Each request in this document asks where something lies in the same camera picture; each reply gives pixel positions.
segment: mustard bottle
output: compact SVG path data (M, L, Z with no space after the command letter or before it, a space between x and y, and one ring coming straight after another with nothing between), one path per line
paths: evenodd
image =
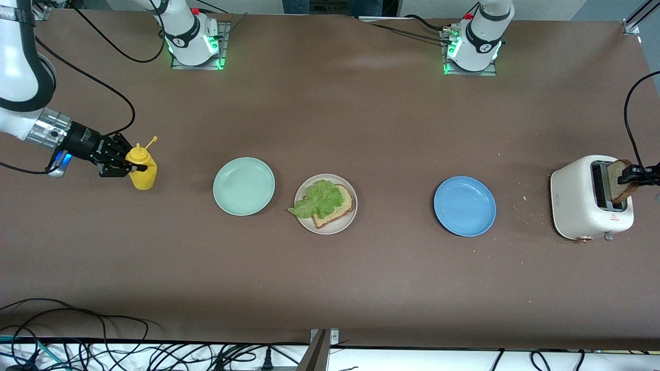
M128 154L126 154L126 161L130 161L136 165L147 165L147 169L143 172L134 171L128 174L131 177L133 185L141 191L150 189L154 186L154 182L156 181L158 165L156 165L156 161L154 161L149 152L147 152L147 148L149 148L151 143L157 140L158 137L154 137L145 148L140 147L140 143L137 143L135 148L132 148Z

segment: green plate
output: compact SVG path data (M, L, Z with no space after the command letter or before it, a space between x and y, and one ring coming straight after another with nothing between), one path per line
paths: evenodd
M263 161L241 157L224 165L213 182L213 197L231 215L252 215L268 205L275 192L275 176Z

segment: blue jeans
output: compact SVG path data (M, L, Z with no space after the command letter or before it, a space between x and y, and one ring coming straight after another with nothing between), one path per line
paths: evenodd
M310 0L282 0L286 14L309 14ZM350 15L380 17L383 0L348 0Z

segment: bread slice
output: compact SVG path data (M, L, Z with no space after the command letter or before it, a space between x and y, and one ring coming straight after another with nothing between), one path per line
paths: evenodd
M344 203L341 204L340 207L337 207L332 212L332 214L328 215L323 219L319 218L316 214L312 215L312 219L314 219L314 224L316 225L317 229L321 229L324 226L326 226L328 223L334 222L335 220L353 211L354 201L353 201L353 196L350 195L350 191L341 184L335 184L335 186L339 188L341 195L344 197Z
M628 160L617 160L607 165L607 178L610 184L610 196L612 203L619 204L625 201L628 196L637 190L637 183L632 182L628 184L619 184L618 177L621 176L623 170L632 165Z

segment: green lettuce leaf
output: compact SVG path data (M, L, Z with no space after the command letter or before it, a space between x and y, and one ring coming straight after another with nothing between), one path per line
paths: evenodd
M316 214L325 218L344 203L344 197L339 188L327 180L319 180L310 185L306 191L306 198L296 202L296 206L289 211L298 218L311 218Z

